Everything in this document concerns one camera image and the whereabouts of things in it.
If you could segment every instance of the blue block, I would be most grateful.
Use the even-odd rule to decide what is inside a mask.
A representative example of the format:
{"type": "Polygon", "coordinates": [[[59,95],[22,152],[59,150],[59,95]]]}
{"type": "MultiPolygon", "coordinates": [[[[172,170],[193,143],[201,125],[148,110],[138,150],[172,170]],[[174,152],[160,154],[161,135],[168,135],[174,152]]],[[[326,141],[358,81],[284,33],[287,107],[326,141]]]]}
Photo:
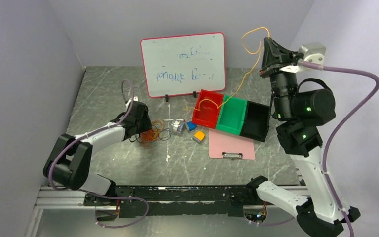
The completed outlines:
{"type": "Polygon", "coordinates": [[[188,130],[188,132],[189,132],[189,131],[193,131],[194,129],[196,129],[196,128],[197,128],[197,125],[194,124],[194,123],[192,123],[192,122],[187,122],[187,123],[185,124],[185,127],[187,128],[187,130],[188,130]]]}

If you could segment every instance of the orange wire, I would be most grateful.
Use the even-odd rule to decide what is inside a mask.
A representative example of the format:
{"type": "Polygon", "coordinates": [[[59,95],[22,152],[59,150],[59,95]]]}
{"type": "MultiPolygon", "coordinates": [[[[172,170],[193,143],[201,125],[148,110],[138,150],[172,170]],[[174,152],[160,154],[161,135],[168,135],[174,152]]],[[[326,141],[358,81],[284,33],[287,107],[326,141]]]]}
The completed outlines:
{"type": "Polygon", "coordinates": [[[117,201],[117,207],[115,208],[115,213],[120,214],[120,199],[117,201]]]}
{"type": "Polygon", "coordinates": [[[268,209],[268,203],[266,201],[264,201],[264,203],[262,205],[262,213],[264,215],[266,215],[267,209],[268,209]]]}
{"type": "Polygon", "coordinates": [[[254,32],[254,31],[260,30],[260,29],[265,29],[265,30],[268,32],[268,38],[271,37],[271,33],[269,32],[269,29],[268,29],[267,27],[258,27],[258,28],[256,28],[256,29],[253,29],[253,30],[251,30],[251,31],[246,32],[246,33],[242,36],[242,38],[240,39],[240,41],[242,42],[242,46],[243,46],[243,48],[245,48],[245,50],[246,50],[249,54],[252,54],[252,55],[257,54],[257,55],[258,55],[258,59],[256,60],[255,64],[254,64],[253,67],[251,68],[251,70],[248,71],[247,73],[245,73],[245,75],[243,76],[243,79],[242,79],[242,83],[240,83],[240,85],[239,85],[239,87],[237,88],[236,92],[233,93],[233,94],[232,94],[232,95],[231,95],[226,101],[224,101],[221,105],[217,105],[216,102],[214,102],[214,101],[212,101],[212,100],[210,100],[210,99],[203,99],[203,100],[200,101],[200,103],[198,103],[198,109],[197,109],[197,108],[194,108],[194,110],[201,111],[200,108],[201,108],[201,103],[202,103],[203,101],[211,101],[213,104],[216,105],[216,107],[217,107],[217,109],[218,109],[218,108],[220,108],[222,105],[224,105],[225,103],[227,103],[227,101],[229,101],[233,96],[235,96],[235,95],[239,92],[240,88],[242,87],[242,84],[243,84],[244,81],[245,81],[246,76],[249,75],[249,74],[251,74],[252,71],[253,71],[253,69],[254,69],[254,68],[256,67],[256,65],[259,63],[259,60],[261,59],[261,52],[262,52],[262,50],[263,50],[263,48],[261,48],[261,46],[262,46],[262,41],[260,41],[260,43],[259,43],[259,47],[258,47],[258,50],[257,50],[257,51],[255,51],[255,52],[251,52],[251,51],[249,51],[248,48],[245,46],[245,43],[243,42],[243,39],[244,39],[245,36],[247,36],[248,34],[254,32]]]}
{"type": "Polygon", "coordinates": [[[150,142],[158,140],[160,133],[164,130],[163,128],[164,128],[164,125],[162,121],[160,120],[153,121],[152,129],[146,132],[140,133],[140,138],[142,139],[142,143],[150,143],[150,142]]]}

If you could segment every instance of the pink clipboard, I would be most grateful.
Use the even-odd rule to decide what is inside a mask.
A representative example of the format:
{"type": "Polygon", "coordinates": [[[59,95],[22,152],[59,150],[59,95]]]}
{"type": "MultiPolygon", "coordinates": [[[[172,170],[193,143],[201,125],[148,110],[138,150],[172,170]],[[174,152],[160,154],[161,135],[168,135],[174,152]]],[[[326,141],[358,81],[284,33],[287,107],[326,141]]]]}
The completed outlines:
{"type": "Polygon", "coordinates": [[[223,159],[222,153],[242,153],[243,160],[255,159],[254,141],[227,132],[209,129],[210,158],[223,159]]]}

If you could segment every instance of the small cube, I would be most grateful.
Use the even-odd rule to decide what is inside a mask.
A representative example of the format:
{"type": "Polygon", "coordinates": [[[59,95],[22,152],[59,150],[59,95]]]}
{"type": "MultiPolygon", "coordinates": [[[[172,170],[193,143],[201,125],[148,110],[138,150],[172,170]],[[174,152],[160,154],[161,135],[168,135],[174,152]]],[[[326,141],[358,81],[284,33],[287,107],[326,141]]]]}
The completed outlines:
{"type": "Polygon", "coordinates": [[[201,131],[198,131],[198,132],[192,137],[192,139],[193,139],[194,141],[196,141],[197,143],[199,143],[199,144],[204,140],[204,138],[205,138],[205,134],[204,134],[203,132],[201,132],[201,131]]]}
{"type": "Polygon", "coordinates": [[[197,128],[197,125],[195,125],[192,122],[187,122],[185,123],[185,128],[187,129],[188,132],[193,131],[194,129],[197,128]]]}

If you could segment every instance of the green bin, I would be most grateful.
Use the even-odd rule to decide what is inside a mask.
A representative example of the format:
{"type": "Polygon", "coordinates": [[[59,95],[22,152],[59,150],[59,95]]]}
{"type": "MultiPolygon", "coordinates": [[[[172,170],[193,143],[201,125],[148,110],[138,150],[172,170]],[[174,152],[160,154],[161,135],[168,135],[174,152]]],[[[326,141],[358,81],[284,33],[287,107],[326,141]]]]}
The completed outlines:
{"type": "MultiPolygon", "coordinates": [[[[223,102],[230,96],[225,95],[223,102]]],[[[231,97],[220,109],[219,119],[216,129],[240,135],[243,123],[245,121],[246,105],[248,101],[237,97],[231,97]]]]}

